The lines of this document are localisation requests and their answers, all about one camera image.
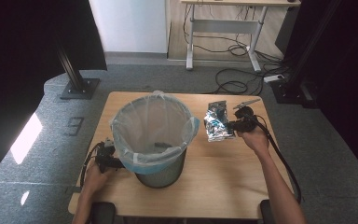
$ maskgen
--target person's right hand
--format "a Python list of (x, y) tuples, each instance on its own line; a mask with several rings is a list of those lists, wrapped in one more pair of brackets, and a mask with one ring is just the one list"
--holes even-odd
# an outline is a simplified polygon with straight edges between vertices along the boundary
[(237, 135), (243, 138), (246, 145), (255, 152), (257, 157), (269, 155), (269, 140), (261, 128), (256, 127), (249, 133), (237, 132)]

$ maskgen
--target desk foot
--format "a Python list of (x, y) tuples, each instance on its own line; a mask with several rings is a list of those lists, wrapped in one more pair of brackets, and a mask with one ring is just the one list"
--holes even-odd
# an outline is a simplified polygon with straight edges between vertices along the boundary
[(186, 69), (188, 71), (193, 70), (193, 45), (187, 44), (187, 58), (186, 58)]
[(261, 68), (260, 68), (260, 64), (258, 64), (258, 61), (257, 61), (257, 58), (255, 57), (255, 52), (250, 52), (250, 47), (246, 47), (246, 49), (248, 50), (248, 55), (249, 55), (249, 58), (251, 59), (251, 63), (252, 63), (252, 66), (254, 67), (254, 70), (255, 72), (257, 73), (261, 73)]

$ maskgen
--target person's right arm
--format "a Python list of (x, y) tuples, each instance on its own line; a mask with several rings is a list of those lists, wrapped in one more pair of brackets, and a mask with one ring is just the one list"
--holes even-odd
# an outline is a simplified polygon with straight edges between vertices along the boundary
[(266, 179), (269, 202), (276, 223), (307, 223), (295, 195), (284, 182), (269, 154), (269, 140), (264, 132), (255, 128), (250, 133), (238, 133), (261, 162)]

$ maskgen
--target wooden desk top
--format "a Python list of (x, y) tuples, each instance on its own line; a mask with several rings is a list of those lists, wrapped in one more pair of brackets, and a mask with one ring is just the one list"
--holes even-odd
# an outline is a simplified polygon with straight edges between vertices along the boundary
[(295, 0), (181, 0), (181, 3), (196, 5), (222, 5), (222, 6), (255, 6), (255, 7), (299, 7), (301, 2)]
[[(109, 120), (128, 102), (147, 92), (111, 92), (99, 121), (90, 149), (106, 137), (112, 138)], [(261, 165), (242, 139), (208, 142), (203, 118), (208, 103), (227, 100), (229, 120), (234, 120), (235, 105), (259, 98), (256, 96), (173, 94), (200, 120), (200, 129), (187, 148), (185, 165), (179, 179), (165, 189), (144, 186), (135, 176), (120, 169), (97, 195), (97, 201), (112, 202), (119, 216), (128, 217), (221, 217), (261, 218), (259, 204), (267, 199), (267, 186)], [(266, 120), (274, 136), (262, 101), (250, 105), (255, 114)], [(286, 170), (270, 147), (270, 153), (283, 179), (290, 185)], [(68, 206), (76, 210), (78, 193)]]

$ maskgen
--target wooden table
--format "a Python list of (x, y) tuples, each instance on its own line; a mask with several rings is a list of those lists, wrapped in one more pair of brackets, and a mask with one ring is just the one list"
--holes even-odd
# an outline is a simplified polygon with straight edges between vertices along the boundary
[[(112, 138), (109, 120), (128, 102), (145, 96), (147, 92), (111, 92), (90, 149), (106, 137)], [(128, 217), (221, 217), (260, 219), (259, 204), (267, 199), (267, 187), (261, 165), (241, 138), (208, 142), (203, 124), (208, 103), (227, 100), (227, 113), (234, 119), (235, 105), (253, 100), (256, 96), (173, 94), (200, 120), (200, 129), (187, 148), (185, 165), (179, 179), (165, 189), (144, 186), (125, 169), (118, 170), (97, 195), (97, 201), (112, 202), (119, 216)], [(262, 116), (273, 135), (269, 117), (262, 101), (250, 105)], [(270, 147), (272, 158), (286, 183), (286, 170)], [(76, 210), (78, 193), (69, 203), (69, 211)]]
[[(261, 33), (261, 28), (266, 18), (268, 7), (299, 7), (300, 1), (288, 2), (287, 0), (181, 0), (181, 3), (191, 5), (190, 32), (187, 45), (186, 69), (193, 69), (193, 33), (228, 33), (253, 35), (248, 50), (249, 58), (256, 72), (261, 72), (255, 56), (255, 46)], [(195, 18), (196, 5), (219, 5), (219, 6), (253, 6), (263, 7), (258, 21), (226, 21), (226, 20), (199, 20)]]

